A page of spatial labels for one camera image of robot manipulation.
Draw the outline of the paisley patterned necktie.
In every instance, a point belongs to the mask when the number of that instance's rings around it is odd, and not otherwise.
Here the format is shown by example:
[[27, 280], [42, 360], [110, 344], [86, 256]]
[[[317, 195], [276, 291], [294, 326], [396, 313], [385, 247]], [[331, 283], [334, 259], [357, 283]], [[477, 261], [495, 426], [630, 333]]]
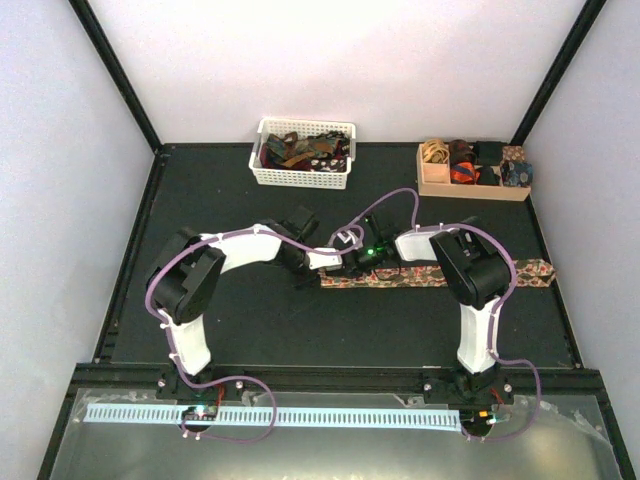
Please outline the paisley patterned necktie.
[[[547, 288], [556, 278], [553, 265], [542, 259], [515, 260], [514, 265], [516, 286], [520, 288]], [[354, 278], [321, 272], [319, 277], [320, 286], [328, 289], [447, 287], [444, 274], [436, 265], [381, 268]]]

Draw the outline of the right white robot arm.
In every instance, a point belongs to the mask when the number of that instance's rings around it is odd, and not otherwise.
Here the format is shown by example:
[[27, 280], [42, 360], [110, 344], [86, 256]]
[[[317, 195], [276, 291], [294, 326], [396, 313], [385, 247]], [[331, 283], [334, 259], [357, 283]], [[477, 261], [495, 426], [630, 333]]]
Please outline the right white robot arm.
[[508, 253], [470, 217], [458, 224], [416, 227], [384, 234], [368, 216], [376, 242], [349, 255], [352, 269], [371, 271], [393, 260], [438, 263], [450, 293], [460, 306], [461, 337], [457, 360], [466, 370], [457, 374], [457, 396], [476, 403], [491, 390], [486, 371], [499, 362], [498, 325], [502, 305], [515, 289], [517, 273]]

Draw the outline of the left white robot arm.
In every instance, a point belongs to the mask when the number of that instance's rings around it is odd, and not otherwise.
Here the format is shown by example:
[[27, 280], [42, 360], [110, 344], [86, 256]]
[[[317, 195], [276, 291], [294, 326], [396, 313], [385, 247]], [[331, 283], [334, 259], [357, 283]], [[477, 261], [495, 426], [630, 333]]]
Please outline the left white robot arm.
[[252, 263], [282, 265], [300, 277], [323, 268], [339, 268], [342, 260], [329, 247], [305, 249], [319, 221], [299, 207], [280, 221], [259, 222], [246, 230], [198, 234], [185, 228], [166, 244], [147, 282], [145, 304], [161, 318], [170, 358], [182, 367], [179, 386], [193, 399], [207, 397], [215, 376], [204, 330], [204, 312], [221, 274]]

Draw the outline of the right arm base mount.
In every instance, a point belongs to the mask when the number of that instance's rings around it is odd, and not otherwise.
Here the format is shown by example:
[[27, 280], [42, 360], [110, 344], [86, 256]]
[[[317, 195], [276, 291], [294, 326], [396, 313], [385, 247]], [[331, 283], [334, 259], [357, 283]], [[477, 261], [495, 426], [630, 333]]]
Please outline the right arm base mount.
[[513, 395], [504, 390], [506, 383], [506, 377], [495, 369], [479, 374], [462, 368], [436, 369], [422, 378], [426, 399], [450, 405], [512, 404]]

